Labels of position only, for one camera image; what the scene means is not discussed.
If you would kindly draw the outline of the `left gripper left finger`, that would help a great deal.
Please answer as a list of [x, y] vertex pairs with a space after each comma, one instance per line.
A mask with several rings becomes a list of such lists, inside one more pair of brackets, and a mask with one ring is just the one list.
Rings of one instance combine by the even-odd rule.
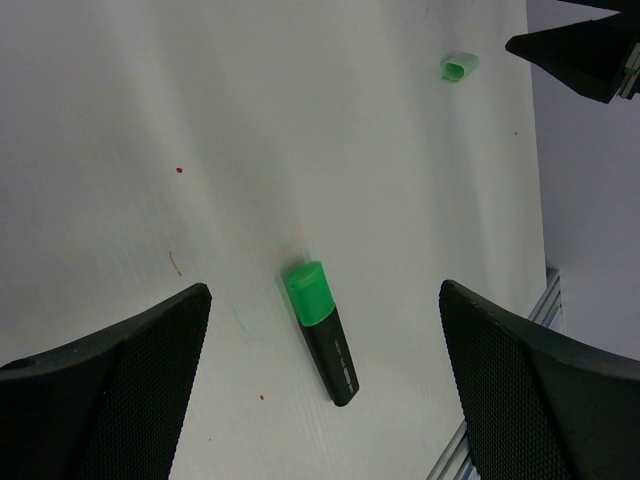
[[4, 479], [166, 479], [212, 297], [156, 306], [1, 368]]

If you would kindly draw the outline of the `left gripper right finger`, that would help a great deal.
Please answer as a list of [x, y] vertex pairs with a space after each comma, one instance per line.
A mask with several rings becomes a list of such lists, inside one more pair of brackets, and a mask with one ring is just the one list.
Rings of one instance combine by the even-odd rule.
[[[442, 283], [441, 322], [441, 295], [449, 283], [468, 289], [453, 280]], [[559, 438], [565, 443], [563, 457], [574, 469], [568, 479], [638, 478], [638, 361], [555, 331], [535, 341], [531, 350], [543, 392], [558, 422]]]

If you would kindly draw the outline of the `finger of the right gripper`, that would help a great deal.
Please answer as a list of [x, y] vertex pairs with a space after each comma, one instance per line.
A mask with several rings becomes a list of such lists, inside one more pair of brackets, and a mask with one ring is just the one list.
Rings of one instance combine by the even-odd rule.
[[619, 12], [598, 20], [512, 37], [507, 52], [536, 65], [577, 94], [609, 103], [630, 74], [639, 43], [639, 15]]

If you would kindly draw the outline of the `light green pen cap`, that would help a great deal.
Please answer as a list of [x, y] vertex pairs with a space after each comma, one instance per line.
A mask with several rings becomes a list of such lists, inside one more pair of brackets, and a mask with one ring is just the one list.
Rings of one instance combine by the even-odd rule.
[[445, 82], [458, 83], [466, 79], [479, 66], [479, 57], [469, 52], [456, 52], [440, 64], [441, 78]]

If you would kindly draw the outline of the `dark green marker pen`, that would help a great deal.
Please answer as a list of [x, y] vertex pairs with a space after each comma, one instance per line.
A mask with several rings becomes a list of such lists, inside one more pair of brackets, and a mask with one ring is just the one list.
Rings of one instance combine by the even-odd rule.
[[359, 391], [359, 381], [338, 310], [301, 331], [323, 385], [337, 407], [348, 405]]

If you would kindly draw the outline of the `bright green pen cap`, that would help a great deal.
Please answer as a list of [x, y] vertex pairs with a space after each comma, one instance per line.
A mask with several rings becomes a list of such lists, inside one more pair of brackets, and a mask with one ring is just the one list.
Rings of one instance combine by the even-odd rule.
[[285, 286], [296, 318], [304, 327], [323, 322], [336, 308], [320, 261], [296, 267], [287, 276]]

